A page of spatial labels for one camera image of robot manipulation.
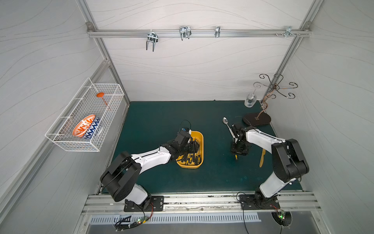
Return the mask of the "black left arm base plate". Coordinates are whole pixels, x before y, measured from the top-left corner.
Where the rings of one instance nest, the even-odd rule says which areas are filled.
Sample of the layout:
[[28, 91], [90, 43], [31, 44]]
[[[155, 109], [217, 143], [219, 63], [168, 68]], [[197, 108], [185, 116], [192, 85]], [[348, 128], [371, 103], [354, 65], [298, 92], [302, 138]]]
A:
[[164, 196], [148, 196], [140, 205], [125, 200], [124, 212], [161, 212], [164, 207]]

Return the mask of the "yellow plastic storage tray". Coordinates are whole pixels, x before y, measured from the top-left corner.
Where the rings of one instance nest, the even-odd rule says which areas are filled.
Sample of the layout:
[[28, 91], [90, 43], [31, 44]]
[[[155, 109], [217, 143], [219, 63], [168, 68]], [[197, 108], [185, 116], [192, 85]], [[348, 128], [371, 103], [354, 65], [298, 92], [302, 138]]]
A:
[[176, 162], [181, 168], [197, 169], [204, 161], [204, 136], [201, 132], [192, 131], [192, 140], [197, 142], [198, 149], [192, 149], [192, 153], [180, 156]]

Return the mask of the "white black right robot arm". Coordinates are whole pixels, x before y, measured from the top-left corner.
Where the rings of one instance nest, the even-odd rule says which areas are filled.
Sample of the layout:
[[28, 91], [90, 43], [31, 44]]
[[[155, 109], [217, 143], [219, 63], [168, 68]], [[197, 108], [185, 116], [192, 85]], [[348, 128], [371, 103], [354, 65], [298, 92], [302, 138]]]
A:
[[257, 145], [272, 156], [273, 172], [259, 186], [256, 196], [258, 200], [273, 198], [287, 184], [301, 179], [309, 172], [309, 165], [300, 144], [295, 139], [278, 138], [254, 127], [229, 127], [233, 137], [232, 153], [247, 155], [250, 145]]

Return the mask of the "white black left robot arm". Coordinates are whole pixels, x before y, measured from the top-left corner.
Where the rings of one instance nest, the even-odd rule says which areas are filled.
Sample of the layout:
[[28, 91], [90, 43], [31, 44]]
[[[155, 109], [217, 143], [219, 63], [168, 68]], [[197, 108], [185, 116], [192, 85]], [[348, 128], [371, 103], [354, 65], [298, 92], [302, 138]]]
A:
[[193, 139], [191, 133], [189, 129], [182, 129], [175, 139], [146, 153], [120, 153], [100, 177], [103, 188], [115, 202], [125, 199], [147, 209], [151, 203], [151, 194], [136, 184], [139, 175], [156, 166], [176, 161], [180, 156], [198, 153], [200, 143]]

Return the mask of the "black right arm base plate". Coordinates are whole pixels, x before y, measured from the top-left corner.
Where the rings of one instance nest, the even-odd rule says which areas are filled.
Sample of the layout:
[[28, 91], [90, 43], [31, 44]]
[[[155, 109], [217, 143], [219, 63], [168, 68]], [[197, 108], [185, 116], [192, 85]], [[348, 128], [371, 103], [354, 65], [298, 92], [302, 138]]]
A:
[[272, 210], [280, 209], [278, 198], [276, 196], [265, 198], [260, 194], [238, 196], [242, 210]]

